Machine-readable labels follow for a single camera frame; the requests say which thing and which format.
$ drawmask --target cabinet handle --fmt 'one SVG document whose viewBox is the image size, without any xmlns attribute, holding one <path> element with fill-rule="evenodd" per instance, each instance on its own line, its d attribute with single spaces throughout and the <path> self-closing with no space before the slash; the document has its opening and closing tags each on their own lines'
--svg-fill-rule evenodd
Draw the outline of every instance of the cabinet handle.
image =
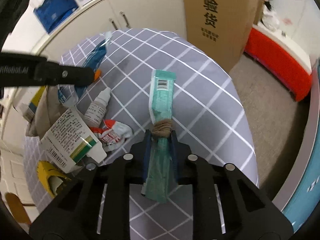
<svg viewBox="0 0 320 240">
<path fill-rule="evenodd" d="M 116 30 L 118 30 L 118 27 L 117 27 L 115 21 L 114 21 L 112 18 L 110 18 L 109 21 L 112 23 L 113 27 L 114 27 Z"/>
<path fill-rule="evenodd" d="M 123 17 L 124 20 L 125 20 L 126 27 L 127 27 L 127 28 L 131 28 L 131 27 L 130 27 L 130 24 L 129 24 L 129 21 L 128 21 L 128 18 L 126 17 L 126 15 L 124 14 L 124 12 L 120 12 L 120 14 L 122 15 L 122 17 Z"/>
</svg>

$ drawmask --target white door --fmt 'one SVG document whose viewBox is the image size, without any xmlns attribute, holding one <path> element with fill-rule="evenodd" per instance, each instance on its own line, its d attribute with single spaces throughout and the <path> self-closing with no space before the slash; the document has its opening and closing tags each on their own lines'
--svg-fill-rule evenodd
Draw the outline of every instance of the white door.
<svg viewBox="0 0 320 240">
<path fill-rule="evenodd" d="M 23 157 L 9 151 L 1 150 L 0 192 L 3 200 L 6 192 L 16 194 L 23 204 L 32 204 L 23 168 Z"/>
<path fill-rule="evenodd" d="M 61 55 L 72 49 L 81 40 L 99 33 L 114 31 L 112 19 L 119 26 L 108 0 L 102 0 L 76 16 L 70 23 L 53 37 L 42 55 L 60 62 Z"/>
<path fill-rule="evenodd" d="M 126 27 L 123 12 L 131 28 L 155 28 L 187 38 L 183 0 L 109 0 L 121 27 Z"/>
</svg>

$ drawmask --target red cushion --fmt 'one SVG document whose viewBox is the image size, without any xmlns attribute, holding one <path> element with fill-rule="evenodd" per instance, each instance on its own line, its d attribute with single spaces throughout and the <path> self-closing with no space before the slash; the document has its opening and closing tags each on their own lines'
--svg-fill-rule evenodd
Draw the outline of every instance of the red cushion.
<svg viewBox="0 0 320 240">
<path fill-rule="evenodd" d="M 312 77 L 279 44 L 252 28 L 244 49 L 269 69 L 300 101 L 311 89 Z"/>
</svg>

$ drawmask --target teal plastic wrapper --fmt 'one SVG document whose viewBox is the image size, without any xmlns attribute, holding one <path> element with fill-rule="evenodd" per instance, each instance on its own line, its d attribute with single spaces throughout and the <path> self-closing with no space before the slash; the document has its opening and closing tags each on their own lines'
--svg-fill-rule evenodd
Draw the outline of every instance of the teal plastic wrapper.
<svg viewBox="0 0 320 240">
<path fill-rule="evenodd" d="M 149 111 L 152 123 L 172 118 L 173 89 L 176 74 L 154 70 L 151 76 Z M 147 198 L 165 203 L 168 197 L 170 149 L 166 138 L 152 142 L 148 177 L 145 184 Z"/>
</svg>

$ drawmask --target checkered tablecloth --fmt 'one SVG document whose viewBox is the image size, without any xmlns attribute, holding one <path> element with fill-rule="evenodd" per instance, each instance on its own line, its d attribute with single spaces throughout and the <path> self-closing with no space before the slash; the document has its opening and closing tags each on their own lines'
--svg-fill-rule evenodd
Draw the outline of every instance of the checkered tablecloth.
<svg viewBox="0 0 320 240">
<path fill-rule="evenodd" d="M 81 66 L 92 49 L 103 40 L 99 34 L 81 41 L 62 55 L 61 63 Z M 118 30 L 100 65 L 100 80 L 88 87 L 77 104 L 84 113 L 106 86 L 112 89 L 105 119 L 129 125 L 134 136 L 104 160 L 111 163 L 142 141 L 151 125 L 148 110 L 151 71 L 175 72 L 173 127 L 178 140 L 190 145 L 194 154 L 209 163 L 234 163 L 254 184 L 258 173 L 252 136 L 243 107 L 231 78 L 205 53 L 175 33 L 152 29 Z M 38 138 L 26 138 L 25 173 L 38 210 L 51 201 L 36 175 L 39 160 L 48 157 L 39 149 Z M 192 187 L 172 182 L 166 204 L 141 194 L 141 186 L 130 186 L 130 228 L 132 240 L 192 239 Z"/>
</svg>

